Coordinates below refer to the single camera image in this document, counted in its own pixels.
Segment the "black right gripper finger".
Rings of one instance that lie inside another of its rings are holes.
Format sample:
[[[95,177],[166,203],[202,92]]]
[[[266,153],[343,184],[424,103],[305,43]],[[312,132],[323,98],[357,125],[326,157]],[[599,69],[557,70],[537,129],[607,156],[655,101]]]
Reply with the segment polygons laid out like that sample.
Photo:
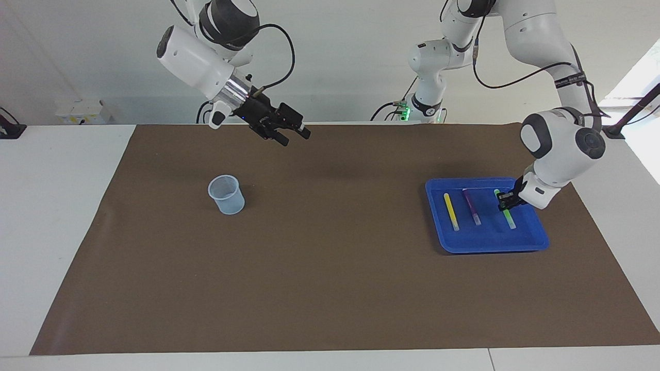
[[[288,130],[290,127],[279,122],[271,120],[257,121],[255,124],[255,133],[264,140],[274,140],[282,146],[287,146],[289,138],[284,136],[279,130]]]
[[[288,125],[290,127],[288,130],[294,131],[305,140],[311,136],[311,131],[304,125],[303,115],[286,103],[280,103],[278,108],[274,108],[272,122]]]

